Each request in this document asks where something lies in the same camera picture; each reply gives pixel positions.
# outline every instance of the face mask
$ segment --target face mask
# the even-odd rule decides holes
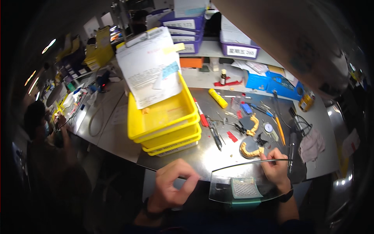
[[[47,137],[49,135],[49,124],[48,121],[44,124],[44,130],[46,131],[45,136]]]

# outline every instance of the black watch strap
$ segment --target black watch strap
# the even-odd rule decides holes
[[[148,200],[149,200],[149,197],[147,197],[147,199],[144,201],[143,203],[143,211],[145,213],[145,216],[151,220],[157,220],[157,219],[160,219],[163,214],[165,213],[164,211],[163,212],[160,212],[160,213],[151,213],[151,212],[148,212]]]
[[[278,197],[279,201],[282,203],[288,202],[288,200],[293,196],[294,194],[294,187],[291,184],[291,190],[287,194],[283,194],[280,197]]]

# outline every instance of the white cloth rag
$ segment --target white cloth rag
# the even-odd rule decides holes
[[[318,154],[325,150],[325,141],[322,134],[313,128],[300,143],[299,155],[303,163],[316,161]]]

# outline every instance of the orange box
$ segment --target orange box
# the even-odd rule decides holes
[[[202,68],[203,67],[203,61],[204,57],[183,57],[179,58],[181,62],[181,67],[196,67],[196,68]]]

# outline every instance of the yellow pencil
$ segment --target yellow pencil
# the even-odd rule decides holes
[[[286,145],[286,141],[284,139],[284,134],[283,134],[282,126],[281,126],[281,124],[279,122],[277,114],[275,114],[275,121],[277,122],[277,125],[278,125],[278,130],[279,130],[279,133],[280,133],[280,137],[282,138],[282,143],[285,146]]]

